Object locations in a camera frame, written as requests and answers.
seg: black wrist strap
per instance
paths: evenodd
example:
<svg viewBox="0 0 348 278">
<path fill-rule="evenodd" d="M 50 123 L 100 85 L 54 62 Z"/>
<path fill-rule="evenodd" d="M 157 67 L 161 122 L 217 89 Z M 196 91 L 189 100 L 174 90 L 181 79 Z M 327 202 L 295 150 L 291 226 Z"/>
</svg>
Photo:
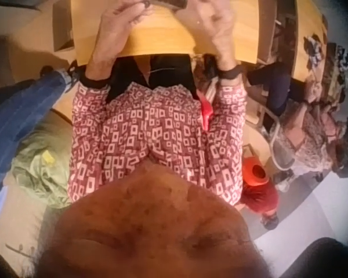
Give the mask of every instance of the black wrist strap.
<svg viewBox="0 0 348 278">
<path fill-rule="evenodd" d="M 105 80 L 91 80 L 85 76 L 85 71 L 80 73 L 80 82 L 87 88 L 91 89 L 103 89 L 109 83 L 110 78 Z"/>
<path fill-rule="evenodd" d="M 218 70 L 218 76 L 220 79 L 233 80 L 243 73 L 244 67 L 242 65 L 236 65 L 233 69 L 229 71 Z"/>
</svg>

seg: blue jeans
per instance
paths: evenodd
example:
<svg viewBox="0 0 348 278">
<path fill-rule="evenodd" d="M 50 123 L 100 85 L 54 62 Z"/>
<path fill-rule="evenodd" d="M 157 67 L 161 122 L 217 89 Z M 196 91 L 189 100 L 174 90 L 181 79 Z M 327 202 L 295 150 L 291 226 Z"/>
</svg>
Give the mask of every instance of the blue jeans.
<svg viewBox="0 0 348 278">
<path fill-rule="evenodd" d="M 71 77 L 65 71 L 54 71 L 15 92 L 0 105 L 0 190 L 20 141 L 70 87 Z"/>
</svg>

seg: red shirt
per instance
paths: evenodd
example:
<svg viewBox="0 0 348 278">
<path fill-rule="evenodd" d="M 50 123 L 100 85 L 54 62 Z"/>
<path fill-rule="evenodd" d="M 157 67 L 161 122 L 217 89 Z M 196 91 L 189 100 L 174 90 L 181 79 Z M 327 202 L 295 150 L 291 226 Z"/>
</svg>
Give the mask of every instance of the red shirt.
<svg viewBox="0 0 348 278">
<path fill-rule="evenodd" d="M 170 167 L 235 205 L 242 191 L 246 91 L 219 87 L 209 130 L 201 104 L 183 86 L 150 90 L 132 83 L 106 105 L 109 87 L 78 85 L 72 111 L 68 194 L 72 201 L 129 175 L 145 159 Z"/>
</svg>

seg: wrist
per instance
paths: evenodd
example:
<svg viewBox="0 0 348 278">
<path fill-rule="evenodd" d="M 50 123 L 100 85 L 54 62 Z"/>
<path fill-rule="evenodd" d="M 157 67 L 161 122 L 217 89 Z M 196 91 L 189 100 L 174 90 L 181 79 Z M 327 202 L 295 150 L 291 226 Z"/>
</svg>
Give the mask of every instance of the wrist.
<svg viewBox="0 0 348 278">
<path fill-rule="evenodd" d="M 234 55 L 230 54 L 217 56 L 216 63 L 221 71 L 230 71 L 238 65 Z"/>
<path fill-rule="evenodd" d="M 93 54 L 86 66 L 85 76 L 96 81 L 108 79 L 111 76 L 114 63 L 115 59 L 103 60 Z"/>
</svg>

